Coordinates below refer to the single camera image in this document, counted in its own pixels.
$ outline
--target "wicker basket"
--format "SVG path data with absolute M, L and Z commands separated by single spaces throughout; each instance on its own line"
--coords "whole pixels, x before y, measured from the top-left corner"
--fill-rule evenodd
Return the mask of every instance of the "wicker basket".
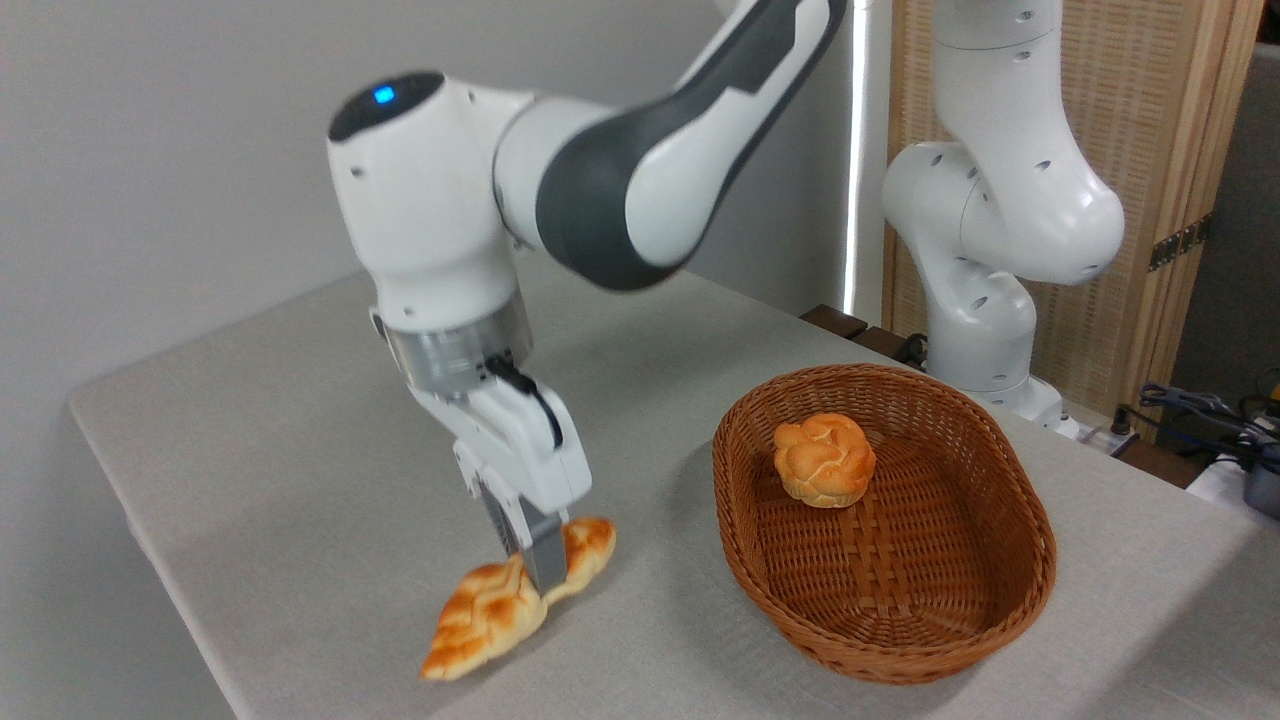
M 787 496 L 773 429 L 856 420 L 877 455 L 845 510 Z M 832 365 L 764 383 L 713 443 L 724 556 L 801 652 L 876 683 L 927 683 L 1004 647 L 1039 615 L 1056 548 L 1009 441 L 975 402 L 918 373 Z

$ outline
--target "white wall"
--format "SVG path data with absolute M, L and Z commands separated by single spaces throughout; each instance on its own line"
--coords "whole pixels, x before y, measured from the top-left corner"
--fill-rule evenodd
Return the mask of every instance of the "white wall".
M 707 0 L 0 0 L 0 716 L 229 716 L 64 401 L 357 270 L 324 154 L 348 92 L 438 65 L 637 101 L 718 22 Z M 698 272 L 838 302 L 844 178 L 813 168 L 846 149 L 808 141 L 838 142 L 832 92 L 783 117 Z

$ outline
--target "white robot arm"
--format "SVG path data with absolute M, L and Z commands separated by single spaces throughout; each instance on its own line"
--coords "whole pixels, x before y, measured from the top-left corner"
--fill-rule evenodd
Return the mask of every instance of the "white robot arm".
M 1036 306 L 1014 275 L 1093 279 L 1124 211 L 1062 111 L 1061 0 L 936 0 L 933 13 L 937 114 L 957 142 L 908 147 L 883 190 L 924 282 L 928 372 L 1073 436 L 1061 396 L 1030 375 Z
M 611 290 L 675 273 L 844 8 L 742 3 L 668 96 L 622 111 L 419 72 L 334 117 L 330 172 L 374 323 L 540 591 L 564 578 L 559 527 L 591 477 L 564 404 L 517 369 L 532 343 L 512 238 Z

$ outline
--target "bread roll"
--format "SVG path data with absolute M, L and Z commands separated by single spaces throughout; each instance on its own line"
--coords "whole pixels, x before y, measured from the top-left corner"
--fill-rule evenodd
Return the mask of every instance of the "bread roll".
M 858 423 L 823 413 L 773 430 L 773 466 L 787 495 L 813 507 L 858 502 L 876 470 L 876 454 Z
M 568 573 L 545 596 L 538 594 L 518 553 L 462 578 L 440 611 L 431 652 L 422 662 L 424 680 L 461 678 L 534 634 L 553 602 L 582 592 L 604 570 L 618 537 L 604 518 L 573 519 L 561 533 Z

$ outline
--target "black cable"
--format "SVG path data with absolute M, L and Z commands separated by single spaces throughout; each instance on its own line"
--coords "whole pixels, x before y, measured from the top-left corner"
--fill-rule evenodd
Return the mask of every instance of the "black cable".
M 1156 420 L 1155 418 L 1148 418 L 1148 416 L 1143 415 L 1142 413 L 1139 413 L 1137 409 L 1134 409 L 1132 405 L 1119 405 L 1117 409 L 1123 409 L 1125 413 L 1128 413 L 1128 415 L 1132 419 L 1142 420 L 1143 423 L 1147 423 L 1148 425 L 1155 427 L 1157 430 L 1162 430 L 1165 433 L 1169 433 L 1169 434 L 1171 434 L 1171 436 L 1174 436 L 1174 437 L 1176 437 L 1176 438 L 1179 438 L 1179 439 L 1181 439 L 1184 442 L 1188 442 L 1190 445 L 1196 445 L 1196 446 L 1199 446 L 1199 447 L 1203 447 L 1203 448 L 1207 448 L 1207 450 L 1217 451 L 1220 455 L 1230 455 L 1230 456 L 1236 457 L 1239 460 L 1248 461 L 1251 464 L 1251 468 L 1254 464 L 1257 464 L 1257 465 L 1262 465 L 1263 468 L 1266 468 L 1267 470 L 1270 470 L 1272 473 L 1280 473 L 1280 464 L 1276 464 L 1275 461 L 1265 457 L 1263 456 L 1263 451 L 1261 448 L 1253 446 L 1252 443 L 1249 443 L 1249 445 L 1224 445 L 1224 443 L 1220 443 L 1220 442 L 1207 441 L 1204 438 L 1198 438 L 1198 437 L 1194 437 L 1194 436 L 1189 436 L 1187 433 L 1183 433 L 1183 432 L 1179 432 L 1179 430 L 1176 430 L 1174 428 L 1170 428 L 1167 423 L 1161 423 L 1160 420 Z

